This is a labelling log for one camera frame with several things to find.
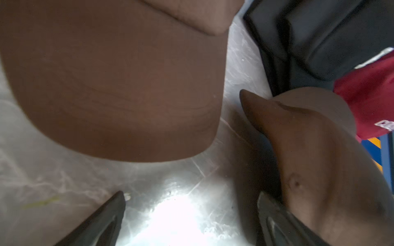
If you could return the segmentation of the black R cap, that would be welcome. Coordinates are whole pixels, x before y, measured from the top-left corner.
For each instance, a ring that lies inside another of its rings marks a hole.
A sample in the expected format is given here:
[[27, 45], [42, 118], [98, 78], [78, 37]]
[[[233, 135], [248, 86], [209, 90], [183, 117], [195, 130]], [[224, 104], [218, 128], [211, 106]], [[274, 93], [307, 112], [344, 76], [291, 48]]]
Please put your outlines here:
[[273, 96], [334, 82], [394, 49], [393, 1], [254, 1], [244, 15]]

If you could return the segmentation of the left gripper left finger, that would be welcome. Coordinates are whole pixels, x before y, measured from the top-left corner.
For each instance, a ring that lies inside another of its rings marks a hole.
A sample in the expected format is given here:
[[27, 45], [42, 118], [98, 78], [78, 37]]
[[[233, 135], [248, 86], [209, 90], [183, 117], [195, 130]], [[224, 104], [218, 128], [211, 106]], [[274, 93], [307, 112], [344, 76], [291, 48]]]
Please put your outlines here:
[[126, 208], [122, 191], [115, 193], [78, 227], [56, 243], [57, 246], [114, 246]]

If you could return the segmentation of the brown Colorado cap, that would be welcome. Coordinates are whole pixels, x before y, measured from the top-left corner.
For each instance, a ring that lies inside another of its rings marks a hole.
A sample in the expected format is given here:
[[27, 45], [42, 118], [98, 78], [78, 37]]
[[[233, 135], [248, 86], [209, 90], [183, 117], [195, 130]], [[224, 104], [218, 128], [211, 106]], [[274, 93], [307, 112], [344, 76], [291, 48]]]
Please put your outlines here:
[[77, 152], [167, 162], [218, 131], [229, 28], [243, 1], [1, 1], [1, 62], [47, 137]]

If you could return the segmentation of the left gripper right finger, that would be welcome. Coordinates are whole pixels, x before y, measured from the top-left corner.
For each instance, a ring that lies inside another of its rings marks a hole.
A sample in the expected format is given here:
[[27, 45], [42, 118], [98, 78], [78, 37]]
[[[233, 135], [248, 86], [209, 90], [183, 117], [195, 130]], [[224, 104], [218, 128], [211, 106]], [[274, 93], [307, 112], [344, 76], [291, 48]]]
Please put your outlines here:
[[281, 203], [265, 192], [258, 199], [261, 232], [258, 246], [327, 246], [323, 239], [300, 222]]

